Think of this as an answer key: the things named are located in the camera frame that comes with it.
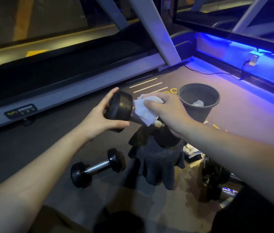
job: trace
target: white line on floor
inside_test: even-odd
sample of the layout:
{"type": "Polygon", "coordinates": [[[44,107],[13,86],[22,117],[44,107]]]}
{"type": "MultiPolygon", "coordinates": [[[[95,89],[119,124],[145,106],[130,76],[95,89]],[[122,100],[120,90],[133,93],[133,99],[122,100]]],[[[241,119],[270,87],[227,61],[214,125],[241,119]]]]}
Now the white line on floor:
{"type": "Polygon", "coordinates": [[[168,87],[165,87],[165,88],[162,88],[162,89],[156,90],[156,91],[154,91],[154,92],[159,92],[159,91],[164,90],[164,89],[166,89],[166,88],[168,88],[168,87]]]}
{"type": "Polygon", "coordinates": [[[154,87],[154,86],[156,86],[156,85],[158,85],[158,84],[162,84],[162,82],[157,83],[157,84],[154,84],[154,85],[149,86],[149,87],[146,87],[146,88],[142,88],[142,89],[140,89],[140,90],[138,90],[138,91],[135,91],[134,93],[139,92],[139,91],[142,91],[142,90],[145,90],[145,89],[148,89],[148,88],[151,88],[151,87],[154,87]]]}
{"type": "Polygon", "coordinates": [[[137,80],[140,80],[140,79],[143,79],[143,78],[148,78],[148,77],[150,77],[150,76],[152,76],[152,75],[153,75],[153,74],[150,74],[150,75],[147,75],[147,76],[144,76],[144,77],[141,77],[141,78],[137,78],[137,79],[135,79],[135,80],[131,80],[131,81],[127,82],[126,84],[132,83],[132,82],[134,82],[134,81],[137,81],[137,80]]]}
{"type": "Polygon", "coordinates": [[[139,85],[141,85],[141,84],[151,82],[151,81],[153,81],[153,80],[155,80],[155,79],[157,79],[157,78],[151,79],[151,80],[146,81],[146,82],[143,82],[143,83],[139,83],[139,84],[137,84],[137,85],[135,85],[135,86],[131,86],[131,87],[129,87],[129,88],[133,88],[133,87],[139,86],[139,85]]]}

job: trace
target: person's left hand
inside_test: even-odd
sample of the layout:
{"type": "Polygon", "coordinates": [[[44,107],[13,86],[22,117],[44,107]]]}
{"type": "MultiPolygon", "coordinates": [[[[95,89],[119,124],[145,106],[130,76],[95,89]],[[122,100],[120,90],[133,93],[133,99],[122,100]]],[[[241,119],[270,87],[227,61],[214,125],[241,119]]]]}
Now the person's left hand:
{"type": "Polygon", "coordinates": [[[118,90],[119,88],[116,87],[109,91],[102,101],[100,101],[100,103],[93,108],[93,110],[80,123],[79,127],[86,131],[86,136],[89,140],[94,139],[106,130],[116,128],[122,129],[129,126],[129,121],[109,120],[103,116],[103,112],[108,106],[109,101],[118,90]]]}

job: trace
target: hand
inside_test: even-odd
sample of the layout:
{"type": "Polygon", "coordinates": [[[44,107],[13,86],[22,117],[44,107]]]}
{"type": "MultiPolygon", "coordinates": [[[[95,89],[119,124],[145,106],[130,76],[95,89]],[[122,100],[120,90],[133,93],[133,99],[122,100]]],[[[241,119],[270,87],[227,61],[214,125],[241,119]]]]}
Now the hand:
{"type": "Polygon", "coordinates": [[[118,90],[119,88],[113,88],[109,91],[102,101],[100,101],[100,103],[93,108],[86,118],[80,123],[79,127],[86,131],[86,136],[89,140],[94,139],[109,129],[122,129],[129,126],[129,121],[109,120],[103,116],[103,112],[109,105],[109,101],[118,90]]]}
{"type": "Polygon", "coordinates": [[[182,102],[176,94],[169,94],[164,92],[156,92],[144,95],[142,98],[148,96],[157,96],[164,101],[164,104],[153,101],[144,101],[144,105],[158,113],[159,117],[169,127],[170,131],[181,139],[184,139],[187,123],[193,120],[187,114],[182,102]]]}

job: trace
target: trash can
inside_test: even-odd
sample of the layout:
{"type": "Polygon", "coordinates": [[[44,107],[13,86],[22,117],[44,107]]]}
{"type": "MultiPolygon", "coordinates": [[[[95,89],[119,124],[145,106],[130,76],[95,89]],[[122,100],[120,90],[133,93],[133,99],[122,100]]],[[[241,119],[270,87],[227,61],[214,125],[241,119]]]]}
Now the trash can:
{"type": "Polygon", "coordinates": [[[220,102],[219,92],[203,83],[186,84],[178,90],[177,94],[189,116],[200,123],[205,122],[211,109],[220,102]],[[204,106],[193,105],[197,100],[203,101],[204,106]]]}

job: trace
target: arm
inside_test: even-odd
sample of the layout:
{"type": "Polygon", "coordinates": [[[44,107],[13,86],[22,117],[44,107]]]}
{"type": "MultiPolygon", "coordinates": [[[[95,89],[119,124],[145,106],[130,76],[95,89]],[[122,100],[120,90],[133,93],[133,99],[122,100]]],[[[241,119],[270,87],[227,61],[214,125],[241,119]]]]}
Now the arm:
{"type": "Polygon", "coordinates": [[[27,232],[74,154],[104,131],[129,126],[127,121],[103,117],[117,90],[111,90],[81,124],[0,184],[0,232],[27,232]]]}
{"type": "Polygon", "coordinates": [[[158,96],[164,104],[145,101],[177,137],[233,172],[274,204],[274,146],[213,129],[191,119],[177,95],[158,96]]]}

